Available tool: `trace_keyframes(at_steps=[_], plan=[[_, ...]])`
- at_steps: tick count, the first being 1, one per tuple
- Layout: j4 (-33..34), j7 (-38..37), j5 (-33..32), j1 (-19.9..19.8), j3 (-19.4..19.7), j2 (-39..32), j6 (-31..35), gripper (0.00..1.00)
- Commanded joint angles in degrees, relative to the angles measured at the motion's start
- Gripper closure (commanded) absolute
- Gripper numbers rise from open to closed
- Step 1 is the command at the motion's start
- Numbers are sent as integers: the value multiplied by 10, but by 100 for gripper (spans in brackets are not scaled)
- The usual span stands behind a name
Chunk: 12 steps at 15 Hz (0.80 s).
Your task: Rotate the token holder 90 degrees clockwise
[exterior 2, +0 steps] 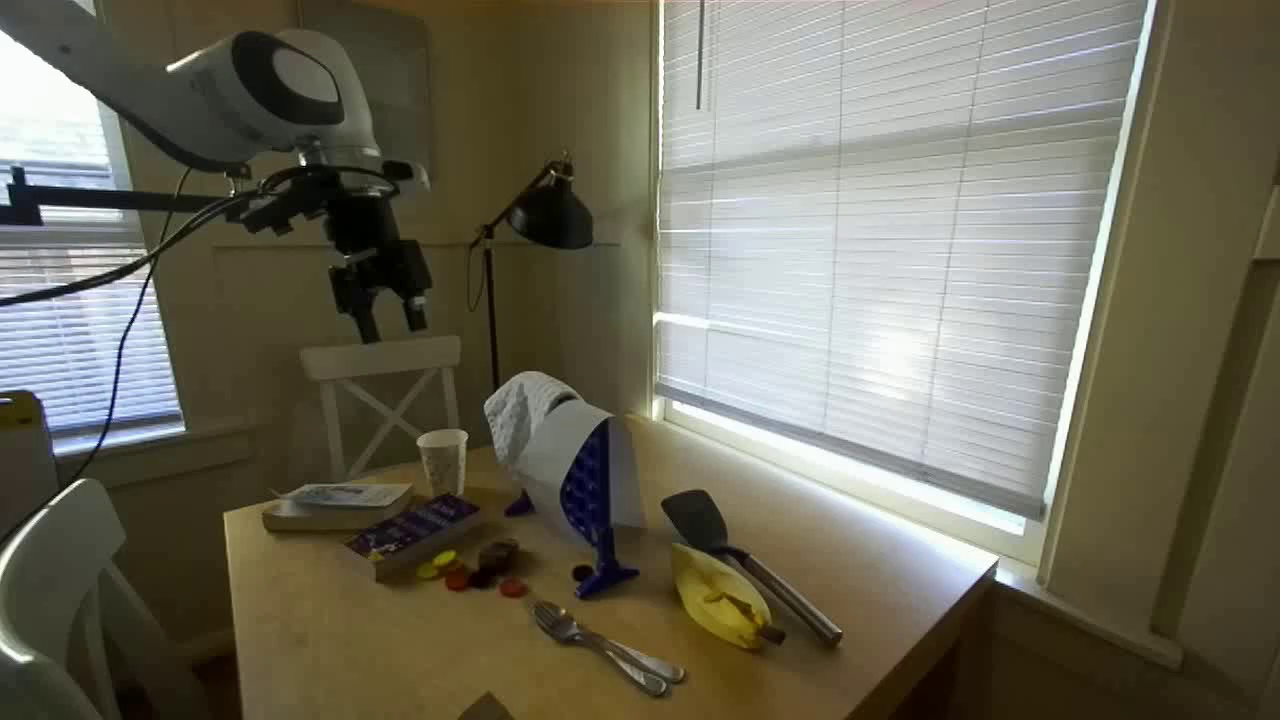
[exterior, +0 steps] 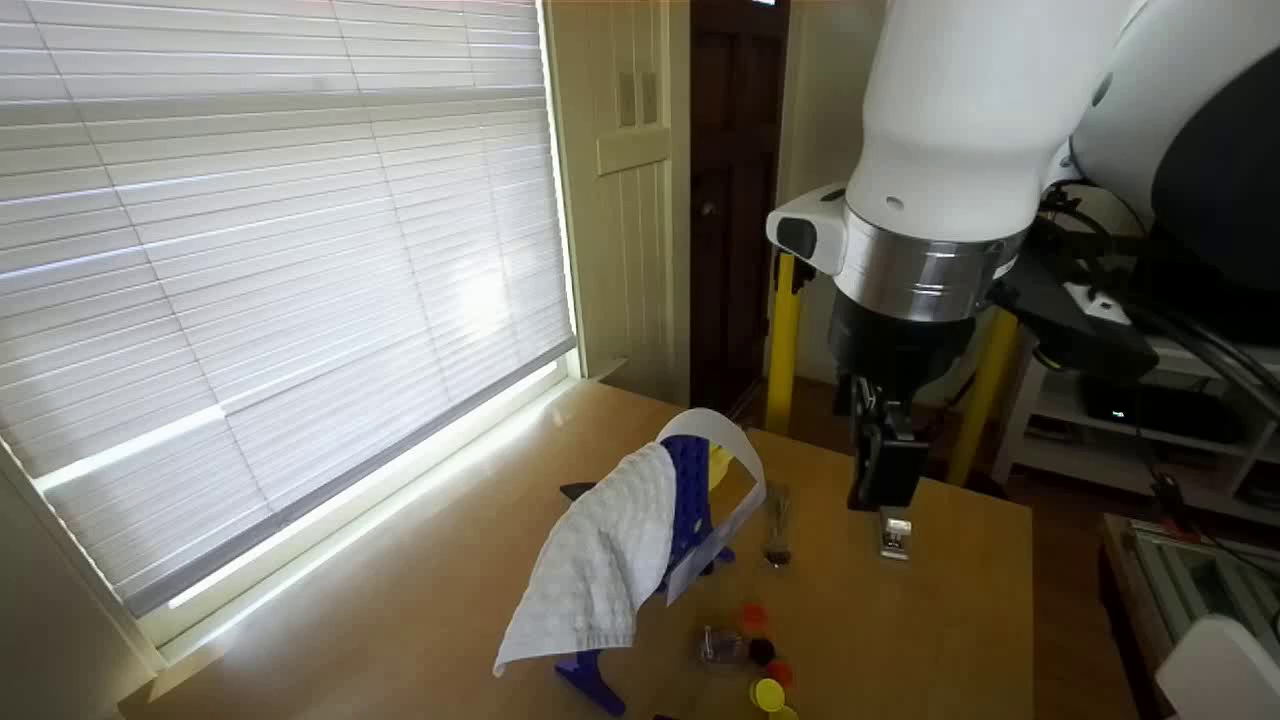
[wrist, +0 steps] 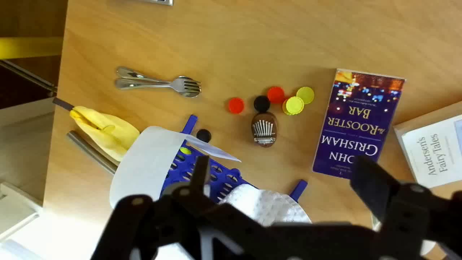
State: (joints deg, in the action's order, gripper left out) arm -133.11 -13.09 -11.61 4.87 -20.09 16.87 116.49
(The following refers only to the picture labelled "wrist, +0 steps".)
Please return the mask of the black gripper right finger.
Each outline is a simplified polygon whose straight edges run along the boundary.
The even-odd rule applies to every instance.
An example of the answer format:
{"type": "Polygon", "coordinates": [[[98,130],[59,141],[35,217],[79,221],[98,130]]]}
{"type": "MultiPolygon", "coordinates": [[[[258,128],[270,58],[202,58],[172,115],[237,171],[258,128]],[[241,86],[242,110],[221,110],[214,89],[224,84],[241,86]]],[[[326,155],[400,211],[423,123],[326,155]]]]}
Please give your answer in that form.
{"type": "Polygon", "coordinates": [[[354,159],[351,188],[381,223],[372,243],[380,260],[423,260],[423,242],[435,242],[445,260],[462,260],[462,193],[440,198],[419,184],[400,184],[377,162],[354,159]]]}

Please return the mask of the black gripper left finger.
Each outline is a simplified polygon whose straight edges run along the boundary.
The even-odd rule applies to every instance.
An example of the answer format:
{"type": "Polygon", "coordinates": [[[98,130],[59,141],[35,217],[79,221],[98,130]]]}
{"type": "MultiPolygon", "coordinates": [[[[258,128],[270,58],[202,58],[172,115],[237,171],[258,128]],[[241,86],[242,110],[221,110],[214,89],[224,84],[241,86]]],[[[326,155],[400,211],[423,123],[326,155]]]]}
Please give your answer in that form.
{"type": "Polygon", "coordinates": [[[209,156],[196,159],[189,182],[153,201],[136,194],[120,200],[91,255],[91,260],[154,260],[162,246],[183,243],[201,256],[196,220],[215,204],[204,194],[209,156]]]}

